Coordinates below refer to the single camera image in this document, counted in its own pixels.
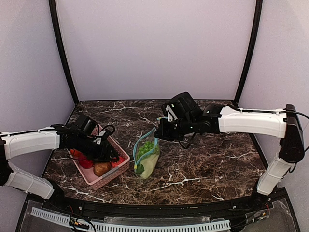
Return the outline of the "red toy tomato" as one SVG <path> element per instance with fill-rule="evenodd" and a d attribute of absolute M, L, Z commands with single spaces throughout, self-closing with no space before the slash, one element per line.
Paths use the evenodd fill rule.
<path fill-rule="evenodd" d="M 115 168 L 115 167 L 119 166 L 121 163 L 123 163 L 125 160 L 126 160 L 125 158 L 119 156 L 119 160 L 111 162 L 111 165 L 112 165 L 113 168 Z"/>

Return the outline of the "green toy bell pepper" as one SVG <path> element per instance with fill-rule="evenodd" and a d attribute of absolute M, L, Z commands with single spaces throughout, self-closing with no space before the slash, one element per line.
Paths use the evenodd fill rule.
<path fill-rule="evenodd" d="M 146 141 L 145 143 L 143 143 L 141 145 L 141 147 L 139 147 L 138 149 L 138 155 L 144 155 L 145 153 L 149 152 L 150 150 L 152 150 L 154 147 L 154 142 L 149 142 Z"/>

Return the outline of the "clear zip bag blue zipper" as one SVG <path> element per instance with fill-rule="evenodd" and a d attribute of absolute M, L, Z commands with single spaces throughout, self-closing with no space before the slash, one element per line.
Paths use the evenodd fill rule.
<path fill-rule="evenodd" d="M 152 154 L 159 154 L 160 155 L 160 145 L 159 145 L 159 139 L 154 137 L 154 133 L 156 131 L 156 127 L 154 126 L 149 132 L 144 134 L 134 145 L 133 149 L 133 158 L 134 158 L 134 171 L 135 171 L 135 165 L 138 165 L 139 162 L 144 158 Z M 154 147 L 149 152 L 145 153 L 144 155 L 138 155 L 138 149 L 141 147 L 143 143 L 146 141 L 154 142 Z"/>

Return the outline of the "pink perforated plastic basket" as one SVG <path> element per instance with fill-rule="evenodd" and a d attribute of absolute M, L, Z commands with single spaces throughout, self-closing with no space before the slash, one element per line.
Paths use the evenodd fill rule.
<path fill-rule="evenodd" d="M 73 162 L 75 166 L 77 167 L 78 171 L 82 175 L 83 179 L 85 182 L 93 189 L 93 190 L 98 190 L 102 186 L 108 184 L 110 181 L 115 179 L 117 176 L 122 174 L 124 171 L 126 171 L 129 168 L 129 161 L 130 161 L 130 156 L 122 149 L 122 147 L 119 145 L 119 143 L 112 137 L 109 136 L 108 139 L 109 143 L 115 148 L 115 150 L 118 152 L 119 156 L 125 158 L 126 160 L 121 163 L 119 166 L 113 168 L 104 174 L 103 176 L 96 176 L 93 172 L 94 170 L 94 165 L 90 169 L 84 169 L 79 165 L 78 158 L 73 157 L 70 154 L 70 151 L 68 150 L 69 157 L 73 158 Z"/>

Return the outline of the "green toy leafy vegetable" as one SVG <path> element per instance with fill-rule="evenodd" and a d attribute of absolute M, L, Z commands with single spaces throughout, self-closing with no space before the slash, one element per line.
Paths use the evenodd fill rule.
<path fill-rule="evenodd" d="M 144 172 L 144 166 L 142 164 L 135 165 L 135 174 L 141 175 Z"/>

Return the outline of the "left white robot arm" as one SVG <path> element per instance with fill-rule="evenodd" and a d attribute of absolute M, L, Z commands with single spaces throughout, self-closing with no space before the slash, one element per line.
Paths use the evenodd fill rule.
<path fill-rule="evenodd" d="M 81 152 L 93 164 L 117 162 L 119 155 L 108 141 L 114 132 L 113 125 L 102 128 L 85 114 L 80 114 L 68 125 L 53 124 L 37 130 L 5 132 L 0 136 L 0 184 L 43 199 L 60 198 L 63 191 L 54 181 L 32 175 L 10 164 L 9 160 L 28 153 L 65 148 Z"/>

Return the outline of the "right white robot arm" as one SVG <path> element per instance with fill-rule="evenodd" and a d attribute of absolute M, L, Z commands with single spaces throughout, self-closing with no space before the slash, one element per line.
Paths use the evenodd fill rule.
<path fill-rule="evenodd" d="M 162 105 L 164 117 L 154 136 L 165 141 L 184 140 L 190 134 L 252 133 L 280 139 L 280 150 L 259 178 L 258 194 L 268 196 L 294 164 L 305 156 L 300 112 L 291 104 L 283 109 L 258 110 L 210 104 L 201 109 L 188 92 Z"/>

